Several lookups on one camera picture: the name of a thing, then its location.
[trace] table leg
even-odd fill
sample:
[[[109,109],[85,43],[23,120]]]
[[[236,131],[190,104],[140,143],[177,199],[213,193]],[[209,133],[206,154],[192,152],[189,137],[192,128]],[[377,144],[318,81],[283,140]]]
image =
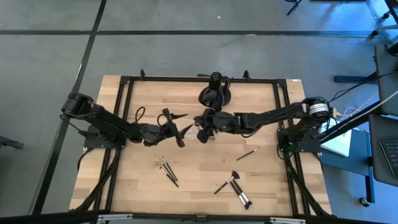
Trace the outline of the table leg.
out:
[[[391,46],[388,49],[390,54],[398,54],[398,43],[394,44],[393,46]],[[368,77],[363,77],[363,76],[348,76],[348,75],[336,75],[333,77],[334,81],[337,83],[361,83],[363,81],[367,81],[367,80],[372,80],[368,83],[373,83],[373,84],[377,84],[377,79],[375,79],[377,77],[377,72],[372,73],[370,76]]]
[[[12,139],[8,139],[8,138],[0,136],[0,148],[1,148],[1,146],[11,146],[16,149],[22,149],[24,147],[24,144],[20,143],[18,141],[14,141]]]
[[[366,200],[369,203],[375,203],[375,201],[374,201],[373,177],[365,176],[365,185],[366,185]]]

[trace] brush handle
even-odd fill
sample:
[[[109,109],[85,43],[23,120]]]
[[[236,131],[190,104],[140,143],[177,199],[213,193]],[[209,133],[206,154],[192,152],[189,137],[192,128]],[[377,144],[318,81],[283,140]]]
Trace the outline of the brush handle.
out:
[[[232,188],[234,189],[235,193],[237,196],[240,196],[241,193],[239,192],[239,190],[236,188],[236,186],[234,185],[233,181],[230,182]]]
[[[167,166],[167,168],[169,169],[170,174],[173,176],[173,178],[175,179],[175,181],[178,181],[177,177],[175,176],[175,174],[174,174],[172,168],[169,166],[169,163],[168,163],[168,162],[166,162],[166,166]]]
[[[243,196],[243,199],[246,202],[250,202],[250,200],[248,199],[248,197],[246,196],[246,194],[244,194],[242,188],[238,185],[238,183],[236,183],[235,180],[232,180],[232,182],[234,182],[235,187],[237,188],[237,190],[239,191],[239,193]]]
[[[245,155],[243,155],[243,156],[237,158],[236,161],[238,161],[238,160],[240,160],[240,159],[242,159],[242,158],[244,158],[244,157],[246,157],[246,156],[248,156],[248,155],[250,155],[250,154],[252,154],[252,153],[254,153],[254,152],[255,152],[255,151],[248,152],[248,153],[246,153]]]
[[[173,182],[174,185],[179,187],[178,184],[173,180],[173,178],[170,175],[166,174],[166,176]]]
[[[225,182],[221,187],[219,187],[219,189],[216,190],[216,192],[214,192],[214,194],[217,194],[222,188],[224,188],[226,185],[228,184],[228,182]]]

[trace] chair wheel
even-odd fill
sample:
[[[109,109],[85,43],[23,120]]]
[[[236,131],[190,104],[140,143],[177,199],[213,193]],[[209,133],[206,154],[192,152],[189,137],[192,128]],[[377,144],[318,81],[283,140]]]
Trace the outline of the chair wheel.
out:
[[[359,202],[361,203],[361,205],[363,205],[364,207],[369,207],[371,206],[371,204],[366,200],[366,197],[361,197],[359,199]]]
[[[384,13],[384,15],[382,16],[383,19],[387,19],[388,17],[390,17],[390,14],[388,13]]]
[[[374,30],[374,31],[372,31],[372,34],[371,34],[371,36],[377,36],[379,34],[379,31],[378,30]]]

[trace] bracket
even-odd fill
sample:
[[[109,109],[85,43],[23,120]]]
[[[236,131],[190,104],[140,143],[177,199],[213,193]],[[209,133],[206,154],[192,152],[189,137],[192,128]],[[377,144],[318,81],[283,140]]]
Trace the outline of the bracket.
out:
[[[244,71],[244,73],[243,73],[243,78],[245,78],[246,80],[250,80],[250,79],[251,79],[251,78],[250,78],[249,71],[247,71],[247,70]]]
[[[287,129],[280,128],[277,130],[278,132],[278,143],[279,150],[284,152],[290,147],[289,143],[289,134]],[[303,134],[303,140],[297,145],[295,150],[289,152],[312,152],[312,153],[321,153],[321,145],[319,143],[319,139],[315,138],[318,133],[314,130],[308,130]]]
[[[287,88],[287,83],[286,83],[286,79],[284,78],[277,78],[275,79],[276,83],[278,83],[278,85],[280,85],[282,88]]]
[[[197,223],[206,223],[208,222],[206,215],[197,215]]]
[[[129,77],[129,76],[122,76],[122,77],[120,77],[119,85],[124,85],[124,84],[126,84],[129,80],[130,80],[130,77]]]
[[[127,220],[132,219],[133,214],[109,214],[109,215],[98,215],[98,222],[110,221],[110,220]]]
[[[126,144],[126,138],[122,136],[117,141],[103,138],[100,131],[92,125],[88,127],[84,137],[86,137],[84,147],[87,148],[122,149]]]
[[[140,72],[139,72],[139,79],[140,80],[144,80],[144,76],[145,76],[144,69],[141,69]]]
[[[271,217],[270,221],[271,224],[305,224],[305,220],[299,220],[295,218],[274,218]]]

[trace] keyboard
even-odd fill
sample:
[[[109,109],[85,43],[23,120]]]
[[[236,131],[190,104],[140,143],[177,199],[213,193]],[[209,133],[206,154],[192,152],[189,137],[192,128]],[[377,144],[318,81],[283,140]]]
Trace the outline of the keyboard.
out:
[[[398,139],[380,141],[381,149],[386,156],[392,175],[398,179]]]

